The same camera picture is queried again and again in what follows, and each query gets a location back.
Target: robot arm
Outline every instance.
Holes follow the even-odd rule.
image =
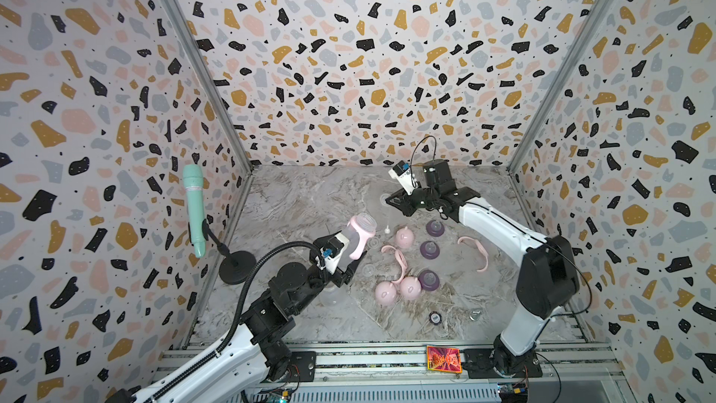
[[[404,162],[393,166],[390,176],[404,188],[386,202],[407,217],[420,208],[437,210],[442,218],[483,234],[520,267],[518,308],[496,338],[492,357],[495,371],[509,377],[522,369],[550,317],[579,290],[577,271],[568,265],[574,255],[566,239],[545,237],[496,210],[475,190],[458,189],[447,163],[440,159],[423,166],[427,187],[415,187]]]

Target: black round base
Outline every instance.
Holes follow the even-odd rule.
[[[256,258],[252,253],[239,250],[231,253],[231,260],[224,258],[219,265],[219,277],[227,285],[238,285],[246,280],[254,269]]]

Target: pink bottle handle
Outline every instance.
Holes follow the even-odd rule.
[[[458,238],[458,245],[463,241],[465,241],[465,242],[472,241],[473,243],[475,243],[475,247],[477,247],[479,252],[483,255],[483,257],[485,257],[485,267],[478,269],[478,272],[484,273],[485,271],[487,271],[488,270],[488,251],[487,251],[487,249],[485,249],[485,246],[483,246],[482,243],[480,243],[479,241],[477,241],[475,238],[472,238],[472,237]]]
[[[386,245],[380,249],[380,252],[386,253],[387,251],[389,251],[391,249],[393,249],[395,251],[395,260],[398,260],[398,264],[400,264],[400,270],[401,270],[400,278],[396,281],[392,281],[391,283],[394,283],[395,285],[399,285],[400,282],[402,282],[402,279],[405,277],[405,271],[407,270],[407,262],[405,261],[405,256],[402,255],[402,252],[400,251],[400,249],[398,249],[396,247]]]

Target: red card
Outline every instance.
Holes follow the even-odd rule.
[[[462,372],[460,349],[455,347],[427,347],[427,369],[438,372]]]

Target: pink spot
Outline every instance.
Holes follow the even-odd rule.
[[[62,111],[62,127],[69,132],[91,134],[97,128],[92,117],[84,109]]]
[[[77,274],[84,273],[89,267],[87,262],[77,262],[74,260],[69,262],[69,268],[72,269],[72,272]]]
[[[619,54],[616,50],[612,50],[604,55],[602,60],[602,69],[604,73],[609,75],[619,65]]]
[[[117,76],[123,80],[127,79],[127,75],[129,74],[129,71],[124,67],[117,68],[117,71],[114,72],[114,76]]]
[[[135,66],[132,64],[132,72],[140,78],[145,78],[147,76],[147,66]]]
[[[698,68],[694,71],[693,74],[691,74],[691,79],[694,81],[694,83],[701,83],[703,81],[706,81],[706,78],[709,77],[709,74],[706,73],[706,71],[702,68]]]
[[[48,282],[45,286],[42,287],[42,291],[43,291],[45,294],[47,294],[47,293],[49,293],[50,291],[52,291],[52,289],[53,289],[55,286],[57,286],[57,284],[60,283],[60,282],[62,282],[62,278],[61,278],[61,277],[54,278],[54,279],[52,279],[50,282]]]
[[[101,294],[105,294],[110,290],[110,284],[107,282],[107,263],[103,259],[94,262],[92,273],[89,274],[89,286]]]
[[[624,184],[622,184],[622,181],[610,177],[609,179],[604,181],[604,183],[599,188],[601,190],[604,190],[605,192],[623,192]]]
[[[54,55],[54,52],[45,53],[44,62],[45,62],[45,65],[50,66],[50,67],[59,66],[59,60]]]
[[[100,207],[100,194],[97,193],[97,189],[94,187],[87,187],[85,189],[85,194],[82,196],[82,203],[95,212],[102,210]]]

